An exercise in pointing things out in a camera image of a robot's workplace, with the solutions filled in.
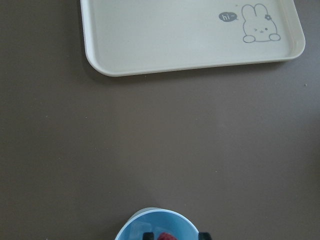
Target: red fruit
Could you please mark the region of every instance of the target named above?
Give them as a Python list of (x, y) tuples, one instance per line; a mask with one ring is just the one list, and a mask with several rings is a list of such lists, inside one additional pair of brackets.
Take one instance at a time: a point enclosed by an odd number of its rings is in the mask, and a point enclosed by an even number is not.
[(163, 232), (158, 237), (158, 240), (177, 240), (174, 236), (169, 233)]

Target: flower on rabbit ear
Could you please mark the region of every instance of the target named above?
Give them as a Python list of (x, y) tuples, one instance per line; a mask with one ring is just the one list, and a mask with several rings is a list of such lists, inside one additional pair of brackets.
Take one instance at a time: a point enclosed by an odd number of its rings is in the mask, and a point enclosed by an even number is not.
[(272, 19), (271, 16), (268, 14), (266, 14), (264, 18), (267, 19), (268, 21), (270, 21)]

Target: rabbit ear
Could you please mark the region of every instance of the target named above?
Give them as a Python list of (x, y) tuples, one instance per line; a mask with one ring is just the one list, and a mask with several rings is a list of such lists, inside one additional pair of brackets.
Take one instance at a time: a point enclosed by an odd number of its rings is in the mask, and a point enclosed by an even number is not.
[(242, 16), (245, 20), (252, 19), (256, 16), (253, 6), (247, 4), (242, 7)]
[(262, 4), (257, 4), (254, 6), (254, 10), (255, 10), (255, 14), (257, 17), (265, 17), (266, 15), (268, 15), (268, 10), (267, 8), (262, 5)]

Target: blue bowl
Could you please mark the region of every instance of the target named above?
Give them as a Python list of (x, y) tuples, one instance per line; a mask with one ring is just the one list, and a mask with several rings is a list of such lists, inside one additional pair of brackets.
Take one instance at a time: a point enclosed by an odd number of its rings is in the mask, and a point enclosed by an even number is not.
[(123, 226), (115, 240), (142, 240), (144, 233), (169, 233), (178, 240), (197, 240), (199, 231), (184, 216), (162, 208), (144, 208), (136, 212)]

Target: raspberry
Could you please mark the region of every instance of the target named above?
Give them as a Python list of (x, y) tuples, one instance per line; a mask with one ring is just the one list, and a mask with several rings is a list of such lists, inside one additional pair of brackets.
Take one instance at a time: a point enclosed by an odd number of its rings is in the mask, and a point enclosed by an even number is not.
[(158, 240), (177, 240), (174, 236), (169, 233), (163, 232), (158, 237)]

